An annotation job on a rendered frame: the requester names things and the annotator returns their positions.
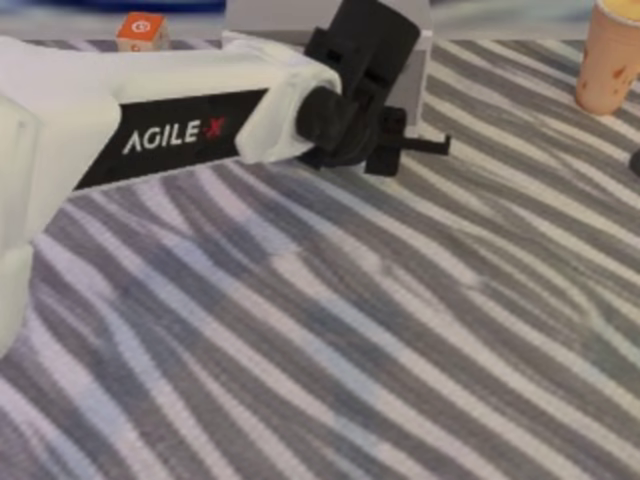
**orange cup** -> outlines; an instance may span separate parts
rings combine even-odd
[[[576,102],[589,113],[608,115],[624,102],[640,70],[640,22],[609,11],[597,0],[584,49]]]

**white robotic arm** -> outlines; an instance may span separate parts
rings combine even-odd
[[[31,241],[74,190],[229,158],[369,158],[393,175],[401,148],[446,154],[449,139],[405,142],[403,112],[384,107],[418,36],[378,0],[345,0],[304,54],[243,36],[144,54],[0,38],[0,356],[24,315]]]

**orange box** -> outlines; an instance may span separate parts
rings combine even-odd
[[[163,15],[131,12],[116,36],[121,52],[169,50],[171,41]]]

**striped fabric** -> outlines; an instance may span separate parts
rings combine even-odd
[[[0,362],[0,479],[640,479],[640,96],[580,113],[580,51],[439,44],[452,155],[397,180],[74,197]]]

